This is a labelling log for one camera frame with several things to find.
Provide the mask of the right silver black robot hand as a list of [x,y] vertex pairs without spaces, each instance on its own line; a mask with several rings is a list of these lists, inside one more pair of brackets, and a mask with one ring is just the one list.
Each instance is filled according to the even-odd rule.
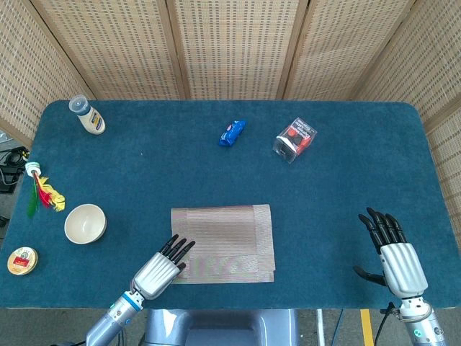
[[353,270],[371,283],[386,286],[390,292],[403,300],[422,296],[428,288],[424,270],[413,245],[409,243],[392,215],[383,214],[370,207],[368,215],[359,214],[380,258],[382,274],[372,274],[358,265]]

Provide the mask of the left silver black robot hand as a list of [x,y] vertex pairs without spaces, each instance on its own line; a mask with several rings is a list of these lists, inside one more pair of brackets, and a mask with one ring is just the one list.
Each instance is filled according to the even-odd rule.
[[182,259],[195,245],[195,241],[187,243],[187,239],[179,239],[174,234],[161,249],[150,258],[130,283],[130,291],[139,293],[144,299],[153,300],[182,273],[186,263]]

